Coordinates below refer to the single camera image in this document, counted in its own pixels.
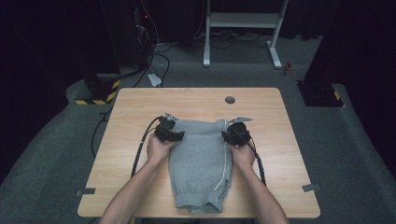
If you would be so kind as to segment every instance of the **hazard tape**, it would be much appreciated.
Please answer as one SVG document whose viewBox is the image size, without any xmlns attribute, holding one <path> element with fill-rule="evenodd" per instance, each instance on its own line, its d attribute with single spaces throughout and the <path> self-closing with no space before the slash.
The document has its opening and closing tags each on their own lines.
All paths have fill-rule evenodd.
<svg viewBox="0 0 396 224">
<path fill-rule="evenodd" d="M 120 81 L 116 81 L 113 83 L 111 92 L 106 97 L 106 99 L 75 99 L 76 105 L 107 105 L 110 104 L 111 101 L 116 96 L 117 88 L 120 85 Z"/>
<path fill-rule="evenodd" d="M 344 102 L 341 100 L 341 95 L 338 93 L 338 91 L 334 91 L 334 96 L 335 99 L 342 104 L 342 107 L 346 107 L 346 105 L 344 104 Z"/>
</svg>

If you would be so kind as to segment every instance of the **gray carpet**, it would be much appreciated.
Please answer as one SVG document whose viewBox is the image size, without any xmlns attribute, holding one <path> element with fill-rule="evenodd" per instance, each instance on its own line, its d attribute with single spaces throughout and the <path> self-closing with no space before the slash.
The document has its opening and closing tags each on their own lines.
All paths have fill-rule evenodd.
<svg viewBox="0 0 396 224">
<path fill-rule="evenodd" d="M 312 182 L 321 186 L 316 192 L 320 217 L 291 219 L 290 223 L 396 223 L 395 180 L 363 130 L 345 88 L 334 85 L 346 105 L 340 108 L 306 107 L 298 91 L 295 81 L 304 79 L 319 42 L 299 37 L 278 40 L 276 49 L 282 63 L 292 66 L 289 76 L 274 69 L 263 41 L 212 48 L 209 68 L 202 67 L 203 47 L 160 46 L 158 51 L 168 49 L 162 54 L 171 62 L 163 87 L 279 88 L 307 172 Z M 221 47 L 229 43 L 212 44 Z M 164 58 L 154 58 L 153 67 L 159 76 L 166 65 Z M 119 89 L 132 87 L 139 77 L 122 80 Z M 111 105 L 75 105 L 74 97 L 82 85 L 81 80 L 67 90 L 70 104 L 35 137 L 1 185 L 1 224 L 90 222 L 91 218 L 78 215 L 80 198 L 75 194 L 84 189 L 92 168 L 91 139 L 102 117 L 99 113 Z M 137 88 L 151 88 L 147 76 Z M 94 137 L 95 149 L 105 127 L 104 122 Z M 171 221 L 154 219 L 146 223 Z M 223 219 L 221 223 L 243 220 Z"/>
</svg>

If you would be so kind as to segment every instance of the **white metal stand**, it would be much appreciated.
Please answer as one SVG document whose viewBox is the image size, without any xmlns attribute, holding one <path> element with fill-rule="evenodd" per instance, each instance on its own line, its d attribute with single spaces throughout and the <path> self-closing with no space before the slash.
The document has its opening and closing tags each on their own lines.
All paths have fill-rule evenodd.
<svg viewBox="0 0 396 224">
<path fill-rule="evenodd" d="M 210 12 L 210 0 L 207 0 L 204 67 L 210 66 L 210 27 L 250 27 L 273 28 L 272 39 L 267 41 L 274 67 L 282 68 L 282 63 L 277 56 L 275 44 L 282 25 L 289 0 L 284 0 L 279 13 L 222 13 Z"/>
</svg>

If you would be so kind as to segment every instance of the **human arm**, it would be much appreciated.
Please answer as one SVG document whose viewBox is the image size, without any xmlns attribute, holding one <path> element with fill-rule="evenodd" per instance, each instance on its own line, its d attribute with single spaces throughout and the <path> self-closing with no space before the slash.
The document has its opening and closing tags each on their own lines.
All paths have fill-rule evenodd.
<svg viewBox="0 0 396 224">
<path fill-rule="evenodd" d="M 114 196 L 100 220 L 101 224 L 125 224 L 132 218 L 155 173 L 175 143 L 162 143 L 155 134 L 148 140 L 148 160 L 142 168 Z"/>
<path fill-rule="evenodd" d="M 239 168 L 251 194 L 257 219 L 261 224 L 289 223 L 283 208 L 270 190 L 256 176 L 253 170 L 255 154 L 248 145 L 242 147 L 230 146 L 233 161 Z"/>
</svg>

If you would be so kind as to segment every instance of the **gray fabric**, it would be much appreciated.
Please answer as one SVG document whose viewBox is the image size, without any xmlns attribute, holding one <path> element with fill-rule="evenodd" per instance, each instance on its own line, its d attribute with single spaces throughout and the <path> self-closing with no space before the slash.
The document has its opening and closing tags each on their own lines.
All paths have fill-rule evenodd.
<svg viewBox="0 0 396 224">
<path fill-rule="evenodd" d="M 232 152 L 221 136 L 225 119 L 215 123 L 177 120 L 174 132 L 185 131 L 171 150 L 169 175 L 177 208 L 192 213 L 221 213 L 231 186 Z"/>
</svg>

